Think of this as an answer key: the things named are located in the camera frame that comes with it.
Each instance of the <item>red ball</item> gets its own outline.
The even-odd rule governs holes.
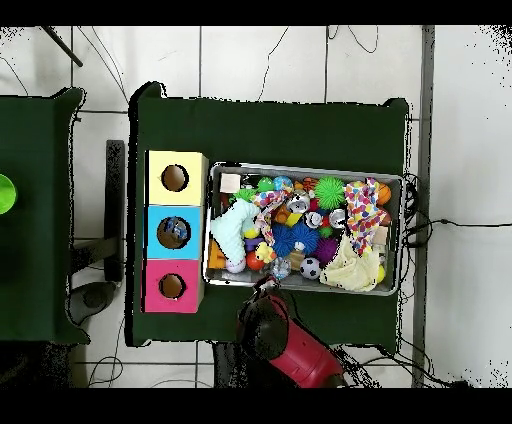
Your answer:
[[[265,265],[265,262],[260,261],[258,258],[256,258],[256,252],[254,250],[247,254],[245,260],[247,262],[247,266],[251,268],[253,271],[259,271]]]

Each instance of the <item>green spiky ball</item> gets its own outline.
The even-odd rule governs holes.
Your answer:
[[[331,236],[332,228],[331,227],[320,227],[318,229],[318,232],[320,233],[320,237],[327,238],[327,237]]]
[[[315,197],[322,209],[337,209],[345,203],[343,181],[334,177],[322,177],[315,186]]]

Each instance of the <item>dark green mat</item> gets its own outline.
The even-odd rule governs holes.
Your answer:
[[[68,143],[83,90],[0,96],[0,173],[18,201],[0,215],[0,340],[88,343],[66,316]]]
[[[158,83],[141,87],[130,102],[130,167],[135,152],[137,163],[136,199],[129,202],[129,207],[135,205],[136,209],[135,216],[129,217],[128,230],[135,230],[137,249],[129,244],[129,261],[134,255],[135,270],[141,269],[145,150],[198,151],[210,163],[235,161],[401,175],[407,115],[403,99],[388,101],[385,106],[244,103],[162,99]],[[129,184],[133,184],[134,171],[135,167],[129,171]],[[147,339],[232,341],[237,310],[252,293],[248,288],[207,285],[196,314],[143,314],[140,271],[134,275],[134,287],[127,287],[128,308],[133,301],[133,324],[128,317],[127,325],[133,325],[135,344]],[[324,342],[381,344],[389,352],[395,351],[397,294],[294,294],[300,317]]]

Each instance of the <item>plush toy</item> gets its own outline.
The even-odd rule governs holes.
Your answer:
[[[259,208],[245,200],[237,201],[221,216],[210,223],[210,231],[220,249],[232,264],[238,264],[245,258],[242,226],[245,222],[252,225],[252,220],[259,213]]]

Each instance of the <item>small toy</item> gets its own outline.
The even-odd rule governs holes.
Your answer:
[[[390,188],[384,184],[384,183],[378,183],[379,189],[378,189],[378,197],[377,197],[377,205],[382,206],[385,205],[389,199],[391,199],[391,190]]]
[[[379,272],[377,274],[377,284],[382,283],[382,280],[384,280],[384,277],[386,277],[386,270],[382,265],[379,265]]]
[[[391,215],[383,207],[379,207],[379,210],[384,212],[384,216],[382,218],[382,221],[380,221],[380,225],[384,225],[384,227],[387,227],[389,224],[391,224]]]
[[[306,177],[302,180],[302,184],[304,186],[304,191],[307,193],[310,190],[315,190],[315,186],[317,185],[318,180],[316,178]]]
[[[292,250],[286,258],[290,260],[292,270],[300,271],[300,264],[305,258],[304,253],[299,252],[298,250]]]
[[[297,222],[299,222],[301,217],[302,217],[301,213],[291,213],[290,215],[288,215],[288,218],[286,218],[285,225],[291,228]]]
[[[247,262],[247,266],[251,268],[253,271],[259,271],[261,268],[265,266],[265,262],[260,261],[256,257],[256,252],[249,252],[247,254],[247,257],[245,258],[245,261]]]
[[[320,227],[320,225],[322,225],[322,219],[323,219],[322,215],[320,215],[317,212],[308,212],[308,213],[306,213],[305,218],[306,218],[305,219],[306,225],[309,228],[316,229],[316,228]]]
[[[302,251],[305,255],[314,252],[320,238],[316,230],[312,230],[302,222],[298,222],[292,227],[292,236],[295,249]]]
[[[293,191],[292,180],[284,176],[274,178],[274,190],[285,190],[291,193]]]
[[[263,177],[258,182],[258,191],[271,191],[274,190],[274,182],[272,181],[272,178],[269,177]]]
[[[336,209],[345,202],[343,181],[335,177],[322,177],[315,186],[318,206],[323,209]]]
[[[228,272],[231,272],[231,274],[238,274],[239,272],[242,272],[245,269],[245,258],[243,258],[238,263],[233,263],[229,260],[226,261],[226,270]]]
[[[259,259],[260,261],[263,261],[266,264],[269,264],[275,258],[277,258],[277,255],[276,255],[276,252],[274,252],[274,249],[272,249],[265,242],[261,242],[260,244],[258,244],[258,247],[256,248],[255,252],[256,252],[256,259]]]
[[[316,280],[320,275],[320,262],[316,258],[307,258],[300,264],[300,273],[304,278]]]
[[[318,240],[318,245],[313,252],[313,256],[320,261],[320,265],[325,266],[334,258],[334,255],[336,255],[338,245],[339,243],[336,239],[322,238]]]
[[[288,217],[290,216],[291,212],[286,209],[286,204],[282,204],[277,209],[276,215],[274,217],[274,221],[278,222],[279,224],[284,224]]]
[[[295,190],[286,202],[286,208],[292,213],[303,214],[309,209],[310,198],[304,190]]]
[[[274,244],[272,248],[277,256],[284,258],[293,250],[295,241],[292,230],[283,224],[273,224],[272,233],[274,234]]]
[[[346,222],[347,217],[345,214],[345,209],[334,209],[329,214],[329,224],[332,228],[345,228]]]
[[[221,216],[210,223],[210,231],[222,252],[232,263],[238,264],[245,258],[245,250],[242,241],[242,226],[244,221],[252,223],[258,214],[259,208],[245,200],[237,199],[236,202]]]
[[[277,258],[274,262],[272,262],[272,267],[270,268],[271,274],[276,277],[278,280],[282,280],[290,275],[292,270],[292,264],[289,259],[286,258]]]
[[[255,239],[245,239],[245,251],[252,252],[262,241],[265,241],[263,237],[256,237]]]
[[[226,268],[226,257],[219,249],[219,245],[215,240],[210,240],[208,253],[208,268],[224,269]]]

